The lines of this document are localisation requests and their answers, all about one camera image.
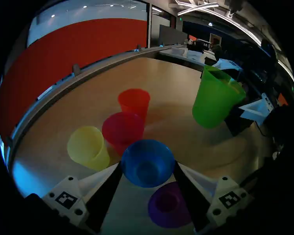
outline orange wall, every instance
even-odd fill
[[[47,88],[100,59],[146,47],[147,22],[97,19],[65,26],[31,44],[14,62],[0,87],[0,135],[6,143],[15,125]]]

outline ceiling light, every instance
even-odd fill
[[[159,10],[158,8],[152,7],[153,10],[158,11],[158,12],[162,12],[161,10]]]
[[[278,63],[279,63],[279,65],[281,65],[282,68],[284,68],[284,70],[290,75],[291,79],[292,79],[293,82],[294,82],[294,77],[293,77],[293,74],[292,74],[292,72],[290,71],[290,69],[289,69],[288,67],[286,67],[286,65],[283,64],[280,60],[278,60]]]
[[[218,7],[219,4],[214,2],[214,3],[209,3],[209,4],[202,4],[200,6],[196,6],[196,7],[191,7],[187,10],[184,10],[184,11],[181,11],[178,13],[178,16],[180,15],[183,15],[185,13],[188,13],[188,12],[191,12],[191,11],[196,11],[196,10],[199,10],[199,9],[204,9],[204,8],[210,8],[210,7]]]

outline wooden table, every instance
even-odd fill
[[[70,159],[67,141],[81,126],[101,129],[106,118],[121,111],[118,95],[129,88],[142,88],[151,95],[144,138],[163,142],[177,161],[207,176],[229,175],[241,181],[258,168],[258,159],[268,153],[265,138],[253,126],[232,137],[224,122],[214,129],[198,125],[192,117],[192,105],[200,75],[201,72],[181,65],[138,58],[81,84],[43,113],[24,136],[12,172],[19,190],[23,195],[43,196],[67,175],[82,179],[95,173]],[[120,160],[109,146],[108,151],[111,165]],[[146,234],[158,231],[160,228],[146,214],[146,200],[155,190],[138,188],[122,177],[103,231],[132,230],[135,222],[147,223],[149,229],[140,230],[146,229]],[[137,205],[140,197],[144,200],[141,209]],[[120,220],[123,216],[135,221],[124,222]]]

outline ceiling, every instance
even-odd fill
[[[185,2],[193,5],[201,5],[204,3],[217,2],[219,7],[211,8],[211,10],[226,16],[231,10],[234,13],[232,20],[238,22],[240,25],[245,27],[247,30],[251,31],[253,34],[257,35],[258,38],[267,38],[276,48],[277,51],[281,53],[280,43],[278,42],[275,34],[273,33],[269,24],[265,19],[245,0],[180,0],[180,2]],[[189,7],[177,5],[175,0],[170,1],[170,7],[175,8],[176,12],[180,12],[183,9],[188,9]],[[209,20],[216,20],[216,17],[201,11],[193,11],[192,13],[187,13],[185,15],[190,15],[197,18],[202,18],[203,15],[207,15],[205,18]],[[233,27],[230,23],[218,18],[217,22],[220,25]]]

